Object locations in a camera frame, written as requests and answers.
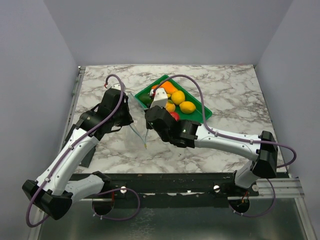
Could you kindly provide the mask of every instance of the marble table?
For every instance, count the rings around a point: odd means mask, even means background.
[[[73,123],[81,113],[99,103],[105,92],[107,75],[117,74],[126,94],[136,94],[163,75],[185,74],[196,79],[204,102],[212,112],[208,125],[241,134],[274,133],[269,113],[252,65],[101,65],[85,70]],[[174,79],[199,99],[193,83]],[[110,84],[117,80],[110,79]],[[129,100],[130,113],[139,132],[146,133],[142,108]],[[205,148],[178,148],[160,140],[150,130],[147,148],[131,129],[106,134],[96,148],[89,168],[79,166],[76,173],[225,173],[240,169],[248,160],[223,151]],[[283,160],[279,152],[278,165]]]

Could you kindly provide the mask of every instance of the red fruit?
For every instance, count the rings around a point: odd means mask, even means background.
[[[176,121],[179,121],[180,116],[178,113],[176,113],[175,111],[172,111],[172,112],[170,112],[170,114]]]

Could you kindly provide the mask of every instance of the gray wall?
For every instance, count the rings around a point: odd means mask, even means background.
[[[292,0],[44,0],[79,65],[257,64]]]
[[[320,2],[295,0],[256,71],[279,142],[298,154],[299,176],[320,238]],[[285,159],[291,158],[289,152]]]
[[[78,71],[42,0],[0,7],[0,239],[27,239],[26,179],[57,154]]]

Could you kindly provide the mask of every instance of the yellow lemon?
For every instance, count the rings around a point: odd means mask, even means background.
[[[170,101],[167,101],[166,104],[165,104],[165,109],[171,113],[171,112],[174,112],[176,110],[176,106]]]
[[[186,100],[186,97],[182,91],[175,91],[171,95],[171,100],[175,105],[179,105]]]
[[[192,114],[196,110],[196,106],[193,102],[190,101],[182,102],[179,107],[181,112],[183,112],[184,114]]]

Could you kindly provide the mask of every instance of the green basket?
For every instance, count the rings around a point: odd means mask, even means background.
[[[154,85],[158,85],[161,81],[167,79],[168,77],[169,77],[168,75],[163,75],[158,80],[154,81],[152,84],[147,86],[145,89],[138,92],[134,97],[140,102],[140,104],[142,106],[144,106],[146,108],[147,106],[139,100],[139,97],[142,94],[150,93],[151,88]],[[196,109],[193,113],[185,114],[180,110],[179,106],[175,106],[175,112],[179,114],[180,119],[181,120],[192,120],[192,121],[196,121],[196,122],[203,124],[204,121],[202,118],[201,102],[199,102],[194,96],[192,96],[190,93],[188,93],[182,86],[180,86],[174,80],[170,79],[169,82],[172,83],[172,85],[175,86],[175,88],[177,88],[178,90],[180,90],[184,93],[186,101],[192,102],[196,107]],[[204,107],[204,115],[205,115],[205,119],[207,120],[208,118],[210,118],[212,116],[212,111],[210,111],[207,107]]]

